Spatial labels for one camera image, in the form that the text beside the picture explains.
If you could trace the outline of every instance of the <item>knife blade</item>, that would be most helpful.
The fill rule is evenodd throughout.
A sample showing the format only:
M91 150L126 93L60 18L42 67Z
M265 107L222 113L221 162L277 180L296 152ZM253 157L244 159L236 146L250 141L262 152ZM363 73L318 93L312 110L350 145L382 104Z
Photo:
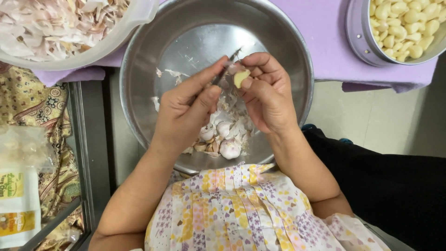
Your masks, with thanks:
M239 54L239 52L242 50L242 48L235 51L234 54L229 58L229 61L234 62L235 57ZM219 73L219 75L215 78L214 81L212 81L212 85L218 85L220 80L223 78L223 76L227 72L227 67L224 67L223 70Z

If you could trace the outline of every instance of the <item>plastic container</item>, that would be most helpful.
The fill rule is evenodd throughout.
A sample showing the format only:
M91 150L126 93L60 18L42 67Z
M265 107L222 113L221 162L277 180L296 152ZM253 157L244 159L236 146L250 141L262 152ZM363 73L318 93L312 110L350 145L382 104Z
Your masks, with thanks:
M61 71L91 64L119 49L129 40L134 29L150 23L158 11L159 0L132 0L122 19L102 41L91 49L63 60L35 62L10 56L0 50L0 61L41 71Z

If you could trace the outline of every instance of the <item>right hand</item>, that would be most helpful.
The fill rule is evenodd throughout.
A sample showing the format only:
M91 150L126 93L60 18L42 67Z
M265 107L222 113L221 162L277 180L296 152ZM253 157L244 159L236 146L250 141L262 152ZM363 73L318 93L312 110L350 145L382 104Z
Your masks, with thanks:
M288 73L269 53L253 53L241 60L251 71L241 95L256 127L266 134L284 135L298 128Z

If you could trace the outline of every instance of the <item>left hand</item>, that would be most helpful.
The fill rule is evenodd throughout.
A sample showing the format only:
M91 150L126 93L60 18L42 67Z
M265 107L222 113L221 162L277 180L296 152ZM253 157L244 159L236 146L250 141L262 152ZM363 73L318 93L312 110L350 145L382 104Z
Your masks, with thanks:
M164 93L150 148L178 157L192 146L200 129L209 123L222 91L216 85L205 87L223 70L227 60L227 56L222 57L212 66Z

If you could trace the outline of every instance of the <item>stainless steel bowl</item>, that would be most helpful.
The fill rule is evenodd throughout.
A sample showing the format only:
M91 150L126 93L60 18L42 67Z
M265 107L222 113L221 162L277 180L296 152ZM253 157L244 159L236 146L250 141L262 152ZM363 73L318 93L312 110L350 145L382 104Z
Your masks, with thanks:
M155 130L157 112L151 97L161 97L174 88L175 78L168 73L158 78L157 67L192 75L241 46L240 58L268 51L287 70L302 126L313 96L313 67L304 39L278 7L267 0L168 0L160 5L150 24L136 31L121 67L121 102L138 141L147 148ZM273 160L264 134L256 133L248 143L247 156L227 160L204 153L182 154L175 169L195 174L241 161Z
M373 39L370 28L369 7L371 0L351 0L348 5L346 29L347 38L355 54L368 64L385 67L394 64L417 65L439 56L446 50L446 22L440 25L429 48L418 59L408 57L399 62L384 54Z

